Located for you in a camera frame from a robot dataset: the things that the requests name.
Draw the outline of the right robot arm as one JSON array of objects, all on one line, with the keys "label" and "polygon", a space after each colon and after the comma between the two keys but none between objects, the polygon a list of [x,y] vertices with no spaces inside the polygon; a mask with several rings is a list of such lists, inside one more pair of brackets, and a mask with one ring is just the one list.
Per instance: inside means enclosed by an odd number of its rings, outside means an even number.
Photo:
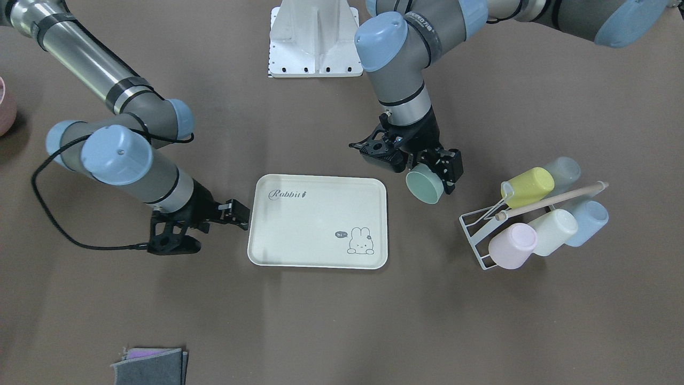
[{"label": "right robot arm", "polygon": [[207,188],[160,152],[193,137],[186,103],[164,98],[94,37],[64,1],[2,1],[2,26],[37,42],[112,111],[98,122],[64,120],[46,137],[56,163],[132,195],[153,210],[165,231],[211,222],[248,228],[249,210],[237,200],[216,202]]}]

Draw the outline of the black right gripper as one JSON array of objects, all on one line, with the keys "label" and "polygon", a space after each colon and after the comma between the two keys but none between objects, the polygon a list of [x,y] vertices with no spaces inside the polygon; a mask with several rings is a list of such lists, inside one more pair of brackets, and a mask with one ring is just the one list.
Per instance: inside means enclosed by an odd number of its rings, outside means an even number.
[{"label": "black right gripper", "polygon": [[179,226],[182,232],[197,229],[208,233],[210,223],[236,225],[242,230],[249,229],[250,208],[236,199],[219,204],[212,193],[199,182],[193,183],[190,200],[179,210]]}]

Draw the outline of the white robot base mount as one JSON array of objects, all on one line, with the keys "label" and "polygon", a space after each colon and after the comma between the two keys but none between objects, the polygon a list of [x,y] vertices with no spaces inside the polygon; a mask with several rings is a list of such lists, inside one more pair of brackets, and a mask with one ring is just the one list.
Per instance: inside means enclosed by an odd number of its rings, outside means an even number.
[{"label": "white robot base mount", "polygon": [[359,11],[347,1],[283,1],[270,13],[272,78],[360,76]]}]

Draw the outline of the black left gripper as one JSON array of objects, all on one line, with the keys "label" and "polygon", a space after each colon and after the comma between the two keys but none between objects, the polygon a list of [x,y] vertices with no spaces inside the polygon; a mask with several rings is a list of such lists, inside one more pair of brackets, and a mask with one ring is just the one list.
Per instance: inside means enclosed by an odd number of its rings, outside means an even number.
[{"label": "black left gripper", "polygon": [[406,170],[407,153],[421,152],[419,162],[436,174],[445,193],[451,195],[463,175],[462,153],[459,149],[442,148],[434,108],[410,125],[394,125],[388,118],[386,113],[379,115],[381,128],[374,129],[364,140],[350,143],[349,147],[359,151],[367,163],[394,173]]}]

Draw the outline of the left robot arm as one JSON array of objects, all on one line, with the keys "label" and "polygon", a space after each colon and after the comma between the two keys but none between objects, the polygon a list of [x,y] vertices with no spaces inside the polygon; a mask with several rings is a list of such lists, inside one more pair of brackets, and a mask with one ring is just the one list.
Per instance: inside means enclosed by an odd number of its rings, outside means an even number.
[{"label": "left robot arm", "polygon": [[647,32],[667,1],[368,1],[371,18],[354,37],[361,65],[383,107],[379,124],[352,142],[370,164],[395,173],[426,204],[451,194],[461,153],[440,144],[423,69],[486,24],[536,22],[605,47],[625,47]]}]

